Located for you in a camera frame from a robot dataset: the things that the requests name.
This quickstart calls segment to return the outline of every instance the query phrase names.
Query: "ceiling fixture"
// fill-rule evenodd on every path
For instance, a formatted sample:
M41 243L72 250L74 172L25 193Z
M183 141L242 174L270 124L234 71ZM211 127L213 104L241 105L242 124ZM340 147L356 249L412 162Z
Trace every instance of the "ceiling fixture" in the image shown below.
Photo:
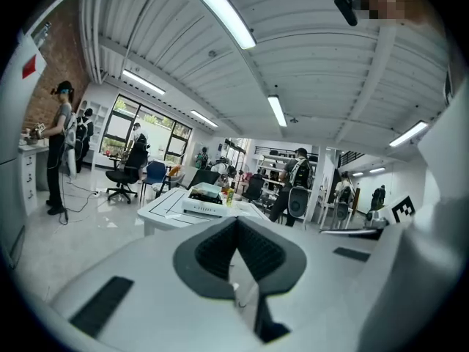
M216 14L243 50L256 45L256 41L252 37L251 32L229 0L202 1Z
M385 168L384 167L381 167L381 168L375 168L375 169L372 169L369 173L375 173L375 172L381 172L381 171L384 171Z
M137 82L139 82L140 84L148 87L149 89L153 90L153 91L156 91L158 94L164 94L166 91L164 91L163 89L161 89L160 87L158 86L155 86L154 84L151 84L149 83L148 81L145 81L142 77L138 77L136 74L133 74L131 72L129 72L127 69L124 69L124 71L122 72L122 74L124 76L127 76L128 78L131 78Z
M278 95L269 95L267 100L269 100L270 107L272 107L273 113L276 115L278 124L280 126L287 126L287 121L285 120L284 112L281 110Z
M414 137L417 133L420 133L427 126L428 126L428 124L424 121L417 122L417 124L414 125L411 129L409 129L407 132L401 134L399 137L397 137L395 140L393 140L389 144L389 146L391 146L391 147L399 146L401 143L404 143L408 139L411 139L412 137Z
M205 122L209 123L211 126L214 126L215 128L218 127L213 121L208 120L203 114L200 114L197 112L195 109L191 111L192 114L195 114L199 119L204 120Z

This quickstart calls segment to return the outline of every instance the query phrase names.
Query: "red object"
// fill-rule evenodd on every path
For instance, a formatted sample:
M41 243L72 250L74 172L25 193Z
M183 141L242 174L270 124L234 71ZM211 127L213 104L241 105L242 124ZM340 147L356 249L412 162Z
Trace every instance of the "red object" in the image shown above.
M23 79L36 71L36 55L29 60L23 67Z

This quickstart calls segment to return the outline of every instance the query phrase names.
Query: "floor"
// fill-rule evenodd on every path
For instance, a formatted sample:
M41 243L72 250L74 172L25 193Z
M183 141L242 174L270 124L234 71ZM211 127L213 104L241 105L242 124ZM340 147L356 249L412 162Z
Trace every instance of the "floor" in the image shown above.
M151 202L154 192L147 187L147 196L142 202L133 199L130 205L125 199L107 201L106 188L114 186L105 176L104 169L91 170L84 167L70 183L68 176L62 178L61 189L64 203L70 210L67 225L64 217L49 216L45 201L48 192L38 192L38 209L30 215L26 225L25 241L18 266L15 269L18 281L25 290L32 292L43 301L49 302L73 277L109 256L127 243L144 237L144 222L136 211ZM92 179L100 193L90 191ZM140 185L133 185L134 191ZM361 215L355 215L349 228L363 225ZM331 217L326 219L325 226ZM297 220L294 228L304 230L303 221ZM319 225L308 223L307 230L319 231Z

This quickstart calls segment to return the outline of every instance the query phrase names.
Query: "bottle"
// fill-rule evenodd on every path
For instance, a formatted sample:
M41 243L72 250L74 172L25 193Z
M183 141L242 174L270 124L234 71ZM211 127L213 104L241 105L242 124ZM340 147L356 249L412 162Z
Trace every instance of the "bottle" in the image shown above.
M231 207L232 202L233 202L233 196L235 195L235 191L233 189L228 189L226 193L226 206Z
M46 39L46 37L47 37L48 34L49 34L48 32L49 32L50 27L51 27L51 23L50 23L50 22L46 22L45 25L44 25L44 27L41 29L41 31L38 32L38 33L34 36L33 40L34 40L34 43L36 44L36 46L37 46L38 48L41 48L41 46L44 44L45 39Z

